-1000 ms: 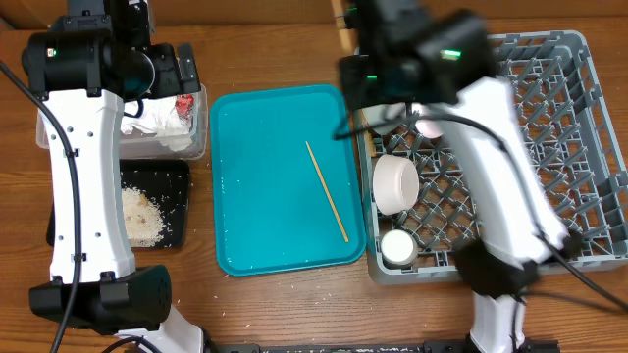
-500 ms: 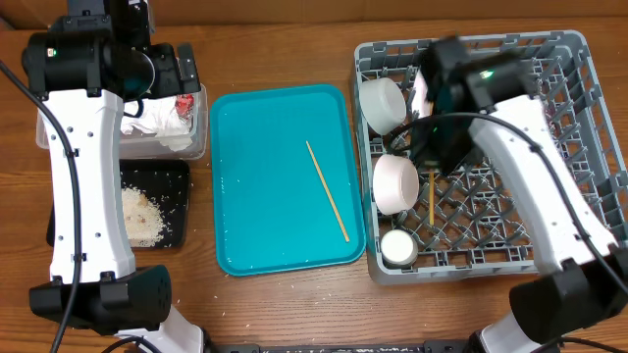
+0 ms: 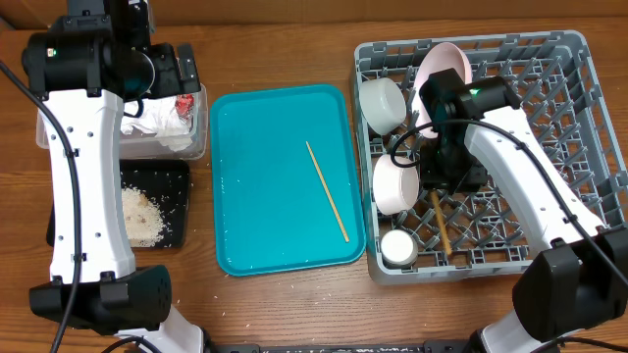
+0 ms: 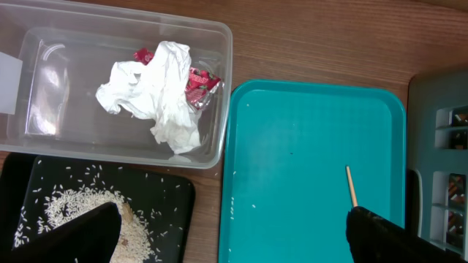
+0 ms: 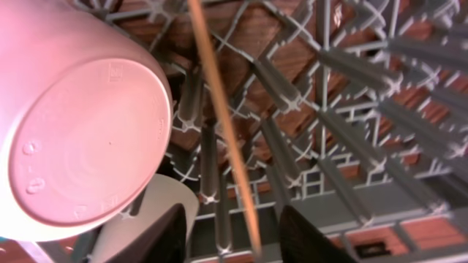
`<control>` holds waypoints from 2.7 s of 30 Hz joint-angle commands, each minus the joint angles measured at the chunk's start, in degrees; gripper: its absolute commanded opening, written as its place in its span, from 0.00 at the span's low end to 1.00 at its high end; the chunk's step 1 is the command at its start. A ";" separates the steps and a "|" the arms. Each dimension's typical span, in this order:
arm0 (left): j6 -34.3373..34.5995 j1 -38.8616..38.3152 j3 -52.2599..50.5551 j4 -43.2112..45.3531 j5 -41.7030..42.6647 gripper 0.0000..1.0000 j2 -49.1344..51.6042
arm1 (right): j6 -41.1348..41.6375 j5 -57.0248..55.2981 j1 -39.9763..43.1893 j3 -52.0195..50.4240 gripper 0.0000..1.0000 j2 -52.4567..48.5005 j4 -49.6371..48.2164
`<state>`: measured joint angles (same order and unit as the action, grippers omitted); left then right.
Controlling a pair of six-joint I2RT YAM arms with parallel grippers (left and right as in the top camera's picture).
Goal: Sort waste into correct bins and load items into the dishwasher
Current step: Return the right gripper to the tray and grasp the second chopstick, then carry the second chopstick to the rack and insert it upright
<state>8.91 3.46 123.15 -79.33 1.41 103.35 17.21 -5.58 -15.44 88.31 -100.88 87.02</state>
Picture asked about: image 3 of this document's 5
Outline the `grey bowl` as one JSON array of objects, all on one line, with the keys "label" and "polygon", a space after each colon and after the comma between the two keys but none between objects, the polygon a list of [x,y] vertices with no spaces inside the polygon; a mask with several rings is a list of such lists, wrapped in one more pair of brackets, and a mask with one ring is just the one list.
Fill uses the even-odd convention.
[{"label": "grey bowl", "polygon": [[406,118],[404,96],[390,78],[364,81],[358,99],[364,119],[379,135],[390,133]]}]

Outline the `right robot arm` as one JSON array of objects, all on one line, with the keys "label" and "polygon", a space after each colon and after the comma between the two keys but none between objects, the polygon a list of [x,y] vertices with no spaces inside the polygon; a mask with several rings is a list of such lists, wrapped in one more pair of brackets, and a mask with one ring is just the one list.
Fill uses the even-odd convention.
[{"label": "right robot arm", "polygon": [[421,159],[450,190],[480,163],[522,227],[532,263],[513,309],[475,332],[470,352],[541,352],[567,335],[621,317],[627,307],[627,229],[615,230],[574,194],[500,76],[465,83],[454,69],[428,75],[420,99],[435,150]]}]

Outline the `large white plate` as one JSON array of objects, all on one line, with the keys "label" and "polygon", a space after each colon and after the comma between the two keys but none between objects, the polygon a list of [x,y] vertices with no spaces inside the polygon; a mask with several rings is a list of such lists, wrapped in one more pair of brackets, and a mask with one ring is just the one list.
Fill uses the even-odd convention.
[{"label": "large white plate", "polygon": [[411,103],[412,112],[418,112],[416,126],[422,126],[431,121],[421,100],[420,88],[430,74],[448,69],[455,69],[464,83],[472,82],[472,69],[467,56],[456,45],[443,42],[429,51],[417,70],[413,85],[415,96]]}]

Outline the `small white cup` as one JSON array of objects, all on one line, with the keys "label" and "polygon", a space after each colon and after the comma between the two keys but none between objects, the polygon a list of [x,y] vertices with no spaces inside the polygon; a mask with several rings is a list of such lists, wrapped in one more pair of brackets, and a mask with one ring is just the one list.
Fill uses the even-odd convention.
[{"label": "small white cup", "polygon": [[417,259],[418,245],[413,237],[400,229],[385,233],[380,241],[384,263],[390,268],[409,268]]}]

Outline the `small pink plate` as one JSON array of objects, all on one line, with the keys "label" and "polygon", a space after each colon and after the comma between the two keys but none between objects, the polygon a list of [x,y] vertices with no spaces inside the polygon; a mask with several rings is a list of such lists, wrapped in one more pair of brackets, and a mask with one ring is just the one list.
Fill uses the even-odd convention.
[{"label": "small pink plate", "polygon": [[373,172],[373,196],[377,208],[386,216],[408,211],[419,195],[419,175],[414,167],[396,166],[388,154],[381,156]]}]

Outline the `white rice pile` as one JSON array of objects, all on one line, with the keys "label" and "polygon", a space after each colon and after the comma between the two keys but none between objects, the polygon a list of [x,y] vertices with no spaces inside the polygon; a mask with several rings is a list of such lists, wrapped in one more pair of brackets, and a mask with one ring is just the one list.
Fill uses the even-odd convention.
[{"label": "white rice pile", "polygon": [[137,188],[122,189],[125,227],[131,247],[149,248],[164,238],[159,206]]}]

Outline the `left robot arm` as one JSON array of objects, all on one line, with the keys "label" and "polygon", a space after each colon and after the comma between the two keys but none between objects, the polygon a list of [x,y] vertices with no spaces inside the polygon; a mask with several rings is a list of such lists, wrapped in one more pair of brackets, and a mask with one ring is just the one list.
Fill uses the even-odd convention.
[{"label": "left robot arm", "polygon": [[90,329],[150,352],[207,352],[173,306],[162,265],[138,267],[125,228],[120,126],[130,101],[201,88],[189,45],[155,44],[145,1],[72,1],[22,55],[22,92],[44,118],[53,184],[47,283],[29,306],[59,330]]}]

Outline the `white napkin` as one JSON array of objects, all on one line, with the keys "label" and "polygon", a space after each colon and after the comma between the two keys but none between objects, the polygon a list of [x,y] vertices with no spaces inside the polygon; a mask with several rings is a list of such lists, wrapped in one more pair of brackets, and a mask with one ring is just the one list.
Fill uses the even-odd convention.
[{"label": "white napkin", "polygon": [[139,131],[156,137],[161,145],[174,152],[186,149],[192,144],[188,134],[192,128],[194,106],[188,119],[182,120],[175,108],[177,96],[126,103],[121,133],[131,135]]}]

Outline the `red wrapper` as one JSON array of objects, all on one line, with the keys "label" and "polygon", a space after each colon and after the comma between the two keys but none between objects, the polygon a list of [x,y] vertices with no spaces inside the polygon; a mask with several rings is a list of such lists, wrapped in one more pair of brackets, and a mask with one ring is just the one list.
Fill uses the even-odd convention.
[{"label": "red wrapper", "polygon": [[195,98],[193,94],[182,94],[177,96],[175,108],[178,116],[182,120],[188,119],[193,110],[194,103]]}]

